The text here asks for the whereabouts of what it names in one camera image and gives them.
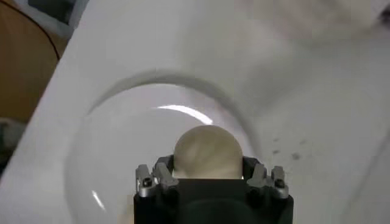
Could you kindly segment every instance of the white table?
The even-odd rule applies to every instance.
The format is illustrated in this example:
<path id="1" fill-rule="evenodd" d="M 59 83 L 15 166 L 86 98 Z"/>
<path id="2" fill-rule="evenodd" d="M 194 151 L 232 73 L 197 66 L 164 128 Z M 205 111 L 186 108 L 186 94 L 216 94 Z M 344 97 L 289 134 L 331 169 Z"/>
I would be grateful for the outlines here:
<path id="1" fill-rule="evenodd" d="M 72 223 L 63 161 L 82 118 L 155 79 L 197 79 L 231 98 L 261 160 L 287 170 L 296 223 L 364 209 L 364 179 L 389 128 L 390 33 L 306 49 L 246 10 L 231 0 L 90 1 L 1 180 L 1 223 Z M 377 214 L 367 206 L 357 215 Z"/>

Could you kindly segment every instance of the dark stain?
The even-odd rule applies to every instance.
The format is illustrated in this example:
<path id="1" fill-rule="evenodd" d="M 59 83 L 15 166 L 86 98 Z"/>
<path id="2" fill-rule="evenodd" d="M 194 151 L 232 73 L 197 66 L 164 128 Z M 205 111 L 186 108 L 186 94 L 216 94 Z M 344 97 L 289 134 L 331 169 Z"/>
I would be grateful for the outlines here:
<path id="1" fill-rule="evenodd" d="M 292 159 L 293 160 L 299 160 L 300 159 L 300 154 L 299 153 L 293 153 L 293 154 L 291 154 L 291 156 L 292 156 Z"/>

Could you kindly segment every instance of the beige ball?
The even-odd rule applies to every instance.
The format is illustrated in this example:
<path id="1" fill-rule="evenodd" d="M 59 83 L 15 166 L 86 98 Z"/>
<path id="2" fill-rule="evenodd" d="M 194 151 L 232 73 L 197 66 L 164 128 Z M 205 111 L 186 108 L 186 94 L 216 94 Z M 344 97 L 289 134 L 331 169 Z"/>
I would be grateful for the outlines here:
<path id="1" fill-rule="evenodd" d="M 242 169 L 241 147 L 223 128 L 212 125 L 193 128 L 175 146 L 177 178 L 240 179 Z"/>

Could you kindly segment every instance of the white surface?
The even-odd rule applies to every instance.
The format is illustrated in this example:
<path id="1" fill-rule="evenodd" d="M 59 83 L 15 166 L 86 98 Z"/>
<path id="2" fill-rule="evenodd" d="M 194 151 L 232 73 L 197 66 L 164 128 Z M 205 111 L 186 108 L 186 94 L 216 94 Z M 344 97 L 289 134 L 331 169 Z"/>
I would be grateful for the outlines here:
<path id="1" fill-rule="evenodd" d="M 213 99 L 174 85 L 144 85 L 119 93 L 82 122 L 65 164 L 66 199 L 76 223 L 119 223 L 135 194 L 135 169 L 149 171 L 200 125 L 229 131 L 243 153 L 253 151 L 239 123 Z"/>
<path id="2" fill-rule="evenodd" d="M 390 33 L 305 49 L 248 10 L 231 0 L 91 1 L 3 176 L 2 223 L 71 223 L 63 162 L 81 121 L 151 80 L 228 96 L 261 160 L 287 169 L 296 223 L 348 216 L 389 128 Z"/>

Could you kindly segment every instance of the metal screw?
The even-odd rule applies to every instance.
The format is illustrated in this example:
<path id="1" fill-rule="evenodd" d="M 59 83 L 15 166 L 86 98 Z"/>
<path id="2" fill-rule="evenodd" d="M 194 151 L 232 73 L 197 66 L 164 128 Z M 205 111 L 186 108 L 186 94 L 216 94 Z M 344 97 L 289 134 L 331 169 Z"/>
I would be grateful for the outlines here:
<path id="1" fill-rule="evenodd" d="M 282 179 L 276 179 L 275 180 L 275 187 L 285 188 L 285 182 Z"/>
<path id="2" fill-rule="evenodd" d="M 150 186 L 152 186 L 152 183 L 153 183 L 152 179 L 150 177 L 147 177 L 142 181 L 142 186 L 143 187 L 150 187 Z"/>

